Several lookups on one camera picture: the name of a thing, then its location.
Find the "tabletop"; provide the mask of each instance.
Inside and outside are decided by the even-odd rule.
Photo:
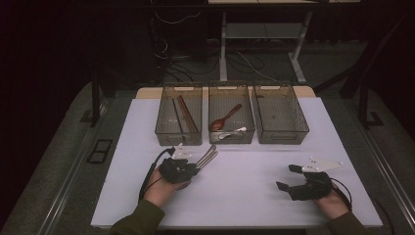
[[[382,226],[346,150],[321,101],[298,88],[299,102],[310,128],[301,145],[261,145],[254,136],[252,144],[218,145],[218,156],[195,176],[192,183],[178,191],[162,209],[166,216],[160,229],[217,228],[307,228],[319,226],[327,218],[312,201],[292,201],[279,191],[276,181],[290,186],[304,184],[301,174],[290,172],[288,165],[304,165],[309,158],[342,162],[327,173],[340,180],[353,197],[353,212],[365,226]],[[156,156],[165,149],[159,145],[156,119],[160,98],[142,99],[155,94],[155,88],[137,93],[131,103],[111,163],[92,226],[109,228],[135,209],[143,179]],[[190,162],[208,150],[208,99],[204,99],[203,144],[188,146]]]

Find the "utensil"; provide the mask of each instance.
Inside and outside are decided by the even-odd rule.
[[[216,151],[216,146],[212,145],[207,152],[205,153],[205,155],[196,163],[196,168],[202,169],[203,167],[205,167],[208,163],[210,163],[210,161],[212,159],[214,159],[214,157],[217,156],[217,151]]]
[[[225,125],[225,121],[230,118],[235,112],[237,112],[239,109],[241,109],[242,105],[238,104],[236,105],[225,117],[214,120],[210,125],[210,130],[220,130]]]
[[[179,95],[177,97],[177,101],[179,102],[180,109],[183,113],[184,119],[186,120],[189,131],[197,133],[198,132],[198,127],[196,127],[195,122],[193,121],[193,118],[190,115],[189,110],[187,109],[187,105],[183,100],[183,97],[181,95]]]
[[[236,129],[236,130],[233,130],[233,131],[228,131],[228,132],[212,132],[210,134],[210,138],[211,138],[211,141],[217,142],[217,141],[220,141],[220,140],[228,137],[229,135],[239,134],[242,131],[247,131],[247,128],[246,127],[241,127],[239,129]]]

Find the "table leg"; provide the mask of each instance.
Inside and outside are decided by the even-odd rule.
[[[308,25],[310,23],[312,12],[307,12],[305,15],[304,22],[300,30],[300,35],[297,38],[296,48],[294,52],[290,52],[288,55],[290,57],[291,65],[293,66],[294,72],[296,73],[297,81],[301,84],[306,83],[304,74],[302,73],[301,66],[299,64],[298,58],[301,50],[302,43],[305,39],[305,35],[308,30]]]
[[[220,38],[220,59],[219,59],[220,80],[228,79],[226,70],[226,13],[222,15],[222,34]]]

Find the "metal utensil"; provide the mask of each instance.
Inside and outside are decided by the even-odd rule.
[[[233,130],[233,131],[227,131],[227,132],[212,132],[210,134],[210,139],[213,142],[217,142],[220,141],[226,137],[228,137],[229,135],[233,135],[233,134],[239,134],[242,131],[247,131],[246,127],[241,127],[239,129]]]
[[[212,145],[207,152],[204,154],[204,156],[198,160],[196,163],[196,168],[202,169],[205,167],[214,157],[217,156],[216,146]]]

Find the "wooden chopstick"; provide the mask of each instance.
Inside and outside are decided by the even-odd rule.
[[[198,132],[198,127],[196,127],[195,122],[193,121],[192,116],[190,115],[190,112],[187,109],[186,103],[183,100],[183,97],[181,95],[179,95],[177,97],[177,100],[179,102],[179,106],[180,106],[180,109],[183,113],[184,119],[186,120],[186,124],[189,128],[189,131],[197,133]]]

